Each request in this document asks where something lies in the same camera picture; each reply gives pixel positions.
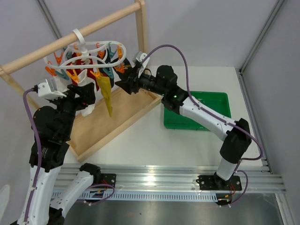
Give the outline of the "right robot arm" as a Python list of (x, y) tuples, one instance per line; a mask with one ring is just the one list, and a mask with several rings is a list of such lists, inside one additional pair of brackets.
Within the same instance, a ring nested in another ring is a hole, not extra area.
[(177, 79), (171, 66), (159, 66), (155, 76), (146, 74), (140, 66), (134, 66), (115, 84), (128, 94), (143, 89), (161, 95), (161, 103), (166, 109), (203, 125), (223, 141), (220, 149), (222, 158), (212, 176), (214, 185), (211, 189), (224, 190), (231, 184), (234, 171), (252, 142), (249, 123), (243, 118), (228, 118), (202, 104), (179, 87)]

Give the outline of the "aluminium mounting rail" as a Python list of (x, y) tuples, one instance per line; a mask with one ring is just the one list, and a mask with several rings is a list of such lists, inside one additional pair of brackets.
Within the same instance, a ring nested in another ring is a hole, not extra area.
[(281, 175), (267, 166), (246, 167), (219, 189), (213, 181), (215, 167), (115, 166), (101, 165), (102, 179), (114, 186), (86, 190), (81, 200), (102, 198), (124, 201), (217, 202), (221, 196), (240, 194), (284, 194)]

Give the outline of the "red sock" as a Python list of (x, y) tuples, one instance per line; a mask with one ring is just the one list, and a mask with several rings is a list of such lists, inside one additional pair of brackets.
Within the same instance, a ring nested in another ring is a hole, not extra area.
[[(74, 60), (71, 63), (68, 63), (67, 65), (93, 65), (93, 60), (91, 58), (85, 58), (85, 59), (78, 59)], [(76, 86), (84, 86), (87, 83), (93, 82), (95, 84), (95, 92), (99, 90), (99, 86), (97, 84), (95, 76), (92, 74), (94, 72), (93, 68), (76, 68), (75, 73), (77, 74), (77, 77), (79, 79), (79, 83), (71, 79), (72, 84)]]

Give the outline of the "wooden drying rack stand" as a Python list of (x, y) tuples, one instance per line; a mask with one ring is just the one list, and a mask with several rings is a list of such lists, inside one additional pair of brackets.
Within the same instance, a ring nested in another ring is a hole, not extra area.
[[(147, 51), (146, 31), (146, 6), (143, 0), (136, 0), (133, 4), (125, 7), (107, 17), (104, 17), (79, 30), (64, 36), (34, 52), (18, 58), (0, 68), (1, 78), (11, 86), (19, 95), (24, 93), (22, 86), (11, 76), (18, 71), (43, 57), (61, 49), (77, 40), (86, 37), (130, 14), (136, 16), (136, 28), (138, 46), (140, 51)], [(75, 119), (75, 128), (71, 135), (70, 150), (78, 162), (88, 159), (113, 138), (118, 136), (142, 116), (158, 105), (160, 98), (156, 94), (142, 91), (136, 97), (130, 97), (122, 89), (112, 92), (113, 115), (106, 116), (104, 100), (100, 100), (92, 114), (83, 117), (78, 115)]]

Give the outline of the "white sock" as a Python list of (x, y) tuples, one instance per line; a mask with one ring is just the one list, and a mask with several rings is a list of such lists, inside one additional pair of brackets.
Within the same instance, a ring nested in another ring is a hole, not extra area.
[(81, 114), (83, 117), (88, 116), (91, 114), (95, 108), (95, 102), (96, 102), (96, 87), (95, 87), (95, 81), (87, 76), (87, 69), (84, 69), (82, 72), (78, 75), (78, 86), (84, 87), (83, 93), (84, 96), (87, 98), (88, 106), (85, 109), (81, 110)]
[(65, 92), (68, 90), (67, 86), (68, 86), (68, 81), (66, 81), (65, 79), (56, 76), (55, 77), (55, 81), (56, 81), (56, 85), (57, 85), (57, 90), (60, 92)]

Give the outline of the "white plastic clip hanger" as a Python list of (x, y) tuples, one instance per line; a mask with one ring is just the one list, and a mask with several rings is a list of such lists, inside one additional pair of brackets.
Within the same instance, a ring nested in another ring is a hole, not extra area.
[(43, 58), (46, 71), (52, 76), (59, 76), (76, 84), (83, 80), (79, 77), (83, 70), (100, 75), (102, 69), (113, 79), (113, 69), (123, 67), (127, 56), (125, 46), (117, 41), (87, 42), (78, 29), (74, 29), (73, 33), (78, 40), (65, 47), (60, 56), (53, 53), (55, 64), (47, 56)]

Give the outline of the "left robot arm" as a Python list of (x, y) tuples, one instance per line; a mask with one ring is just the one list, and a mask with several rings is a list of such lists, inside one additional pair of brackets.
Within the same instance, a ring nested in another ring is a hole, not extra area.
[(69, 149), (76, 112), (95, 103), (95, 84), (84, 86), (70, 84), (65, 92), (52, 89), (44, 83), (50, 103), (31, 113), (27, 101), (30, 92), (40, 93), (42, 84), (38, 84), (23, 93), (23, 103), (34, 132), (34, 144), (29, 159), (30, 182), (23, 210), (15, 225), (61, 225), (69, 209), (83, 191), (89, 187), (98, 187), (102, 181), (100, 167), (85, 163), (75, 180), (56, 201), (52, 193), (56, 178), (64, 163)]

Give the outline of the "yellow sock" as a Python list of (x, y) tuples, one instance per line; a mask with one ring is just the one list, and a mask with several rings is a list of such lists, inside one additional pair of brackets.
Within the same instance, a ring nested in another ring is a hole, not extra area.
[(108, 76), (98, 76), (96, 78), (97, 84), (100, 87), (101, 94), (105, 101), (106, 108), (108, 110), (109, 116), (112, 117), (113, 115), (113, 107), (111, 103), (111, 84), (110, 84), (110, 77)]

